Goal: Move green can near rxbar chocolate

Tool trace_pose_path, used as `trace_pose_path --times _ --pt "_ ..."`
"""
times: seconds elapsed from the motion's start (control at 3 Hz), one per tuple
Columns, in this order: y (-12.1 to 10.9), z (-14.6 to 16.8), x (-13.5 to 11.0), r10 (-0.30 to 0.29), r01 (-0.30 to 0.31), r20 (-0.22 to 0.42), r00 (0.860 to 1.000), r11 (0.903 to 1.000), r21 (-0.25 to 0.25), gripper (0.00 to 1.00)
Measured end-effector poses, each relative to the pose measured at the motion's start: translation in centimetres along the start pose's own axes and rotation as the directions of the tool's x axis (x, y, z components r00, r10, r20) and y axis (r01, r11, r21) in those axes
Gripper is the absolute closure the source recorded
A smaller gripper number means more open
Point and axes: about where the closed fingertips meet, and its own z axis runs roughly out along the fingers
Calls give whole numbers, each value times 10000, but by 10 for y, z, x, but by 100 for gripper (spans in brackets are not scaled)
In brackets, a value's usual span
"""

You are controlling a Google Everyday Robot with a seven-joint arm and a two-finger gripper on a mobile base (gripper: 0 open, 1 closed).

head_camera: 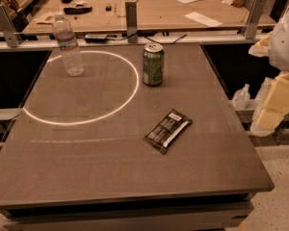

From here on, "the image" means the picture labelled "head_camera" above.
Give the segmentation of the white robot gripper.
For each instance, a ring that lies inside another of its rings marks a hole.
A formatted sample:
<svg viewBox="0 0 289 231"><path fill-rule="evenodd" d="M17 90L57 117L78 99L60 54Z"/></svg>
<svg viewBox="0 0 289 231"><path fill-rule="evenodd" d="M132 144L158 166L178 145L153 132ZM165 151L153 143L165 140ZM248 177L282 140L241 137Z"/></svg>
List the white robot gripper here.
<svg viewBox="0 0 289 231"><path fill-rule="evenodd" d="M263 83L252 116L251 133L266 137L289 114L289 10L272 32L250 47L249 54L269 56L270 65L282 70L274 80Z"/></svg>

